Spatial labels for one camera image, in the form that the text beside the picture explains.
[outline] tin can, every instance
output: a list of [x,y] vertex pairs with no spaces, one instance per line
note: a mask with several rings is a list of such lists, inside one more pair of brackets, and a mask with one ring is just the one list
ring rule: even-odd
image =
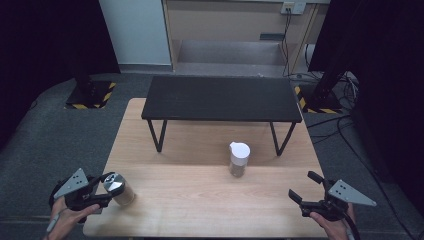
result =
[[118,173],[107,176],[103,187],[108,193],[112,193],[113,199],[121,206],[128,205],[134,200],[134,191],[125,178]]

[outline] human hand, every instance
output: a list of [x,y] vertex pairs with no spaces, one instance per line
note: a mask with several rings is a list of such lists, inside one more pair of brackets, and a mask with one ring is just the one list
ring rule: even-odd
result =
[[52,213],[50,215],[50,221],[52,221],[57,214],[60,215],[59,219],[57,219],[56,225],[54,226],[53,230],[48,233],[48,235],[46,235],[44,240],[65,239],[66,236],[72,231],[72,229],[81,219],[87,217],[90,214],[93,214],[99,208],[99,204],[94,204],[92,206],[86,207],[81,211],[72,211],[66,206],[65,198],[60,197],[53,204]]
[[[353,206],[349,203],[349,208],[347,209],[347,214],[355,222],[355,216],[353,213]],[[347,227],[340,221],[328,221],[323,216],[316,212],[311,212],[309,216],[315,220],[322,228],[324,228],[327,233],[328,239],[330,240],[349,240],[347,236]]]

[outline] wooden table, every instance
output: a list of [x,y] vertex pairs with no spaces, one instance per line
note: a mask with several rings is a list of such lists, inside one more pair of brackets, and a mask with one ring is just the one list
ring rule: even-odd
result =
[[[324,237],[312,219],[301,217],[289,188],[305,201],[323,198],[322,186],[306,175],[322,174],[302,122],[281,157],[273,151],[267,123],[171,121],[167,150],[156,151],[140,118],[145,99],[132,99],[123,117],[104,172],[122,174],[136,193],[120,207],[111,201],[89,216],[88,236],[143,237]],[[283,134],[290,123],[276,123]],[[246,173],[228,170],[229,144],[251,148]]]

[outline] gray floor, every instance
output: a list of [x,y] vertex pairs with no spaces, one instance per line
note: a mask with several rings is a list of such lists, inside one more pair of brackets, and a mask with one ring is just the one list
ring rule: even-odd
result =
[[[64,103],[75,87],[73,80],[58,84],[39,96],[15,135],[0,152],[0,239],[38,239],[43,236],[48,224],[46,217],[50,213],[47,200],[56,182],[79,167],[92,175],[103,172],[128,100],[146,97],[152,75],[282,77],[284,66],[269,62],[269,59],[265,59],[268,62],[262,61],[264,58],[260,54],[274,56],[277,62],[280,61],[281,56],[278,56],[275,45],[245,44],[231,48],[231,51],[211,51],[216,49],[215,43],[209,50],[205,45],[199,48],[198,43],[185,47],[195,52],[185,52],[175,71],[144,69],[138,73],[92,76],[94,80],[117,83],[103,109],[64,109]],[[246,62],[246,51],[256,52],[249,55],[250,58],[259,57]],[[298,68],[299,73],[307,73],[304,62]],[[305,75],[292,76],[293,85],[304,81],[316,80]],[[344,84],[335,88],[339,96],[342,96],[343,88]],[[303,116],[306,125],[310,126],[341,115],[305,113]],[[349,149],[340,134],[319,142],[322,138],[318,136],[337,131],[336,121],[309,128],[325,176],[330,179],[342,178],[378,203],[377,207],[355,206],[362,239],[411,239],[400,221],[417,239],[424,230],[422,216],[396,184],[377,184],[369,174],[365,166],[370,167],[371,164],[355,125],[350,123],[350,118],[341,121],[342,126],[346,125],[342,133],[359,157]],[[91,238],[83,236],[80,225],[72,232],[70,239]]]

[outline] black table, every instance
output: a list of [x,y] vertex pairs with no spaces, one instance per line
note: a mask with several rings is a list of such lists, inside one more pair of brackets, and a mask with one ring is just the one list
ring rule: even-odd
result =
[[[158,152],[168,120],[269,122],[280,156],[296,123],[302,122],[293,88],[287,79],[153,77],[141,114]],[[163,120],[159,141],[152,120]],[[291,122],[279,147],[273,122]]]

